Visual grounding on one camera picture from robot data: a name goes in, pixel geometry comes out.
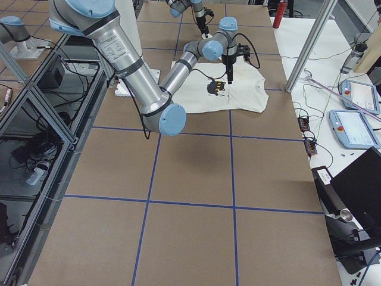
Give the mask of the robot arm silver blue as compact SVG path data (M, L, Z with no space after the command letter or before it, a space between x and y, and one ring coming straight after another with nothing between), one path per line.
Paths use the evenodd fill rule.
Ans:
M186 124L186 111L173 102L173 95L198 60L227 59L228 72L235 62L238 22L234 17L222 18L220 29L213 36L189 42L161 84L155 81L120 26L120 13L114 1L50 1L49 21L58 32L93 40L116 76L140 101L142 126L165 136L176 136Z
M201 0L166 0L166 4L170 8L170 13L174 18L182 15L188 8L191 9L192 18L197 25L203 39L211 37L207 16L214 18L214 12L205 7Z

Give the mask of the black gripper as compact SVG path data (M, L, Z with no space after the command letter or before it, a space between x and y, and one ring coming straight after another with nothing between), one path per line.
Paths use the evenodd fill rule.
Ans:
M208 29L207 24L206 24L206 18L205 18L205 16L196 17L196 23L197 23L197 26L198 26L198 29L200 30L200 32L204 33L202 35L202 38L203 39L208 39L210 34L209 34L209 29Z
M233 65L236 62L236 56L223 54L221 61L226 66L227 82L230 85L233 83Z

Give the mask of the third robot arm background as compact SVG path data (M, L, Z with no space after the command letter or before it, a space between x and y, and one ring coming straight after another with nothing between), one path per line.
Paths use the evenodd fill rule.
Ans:
M24 42L30 39L30 33L24 26L22 20L10 15L1 18L1 43Z

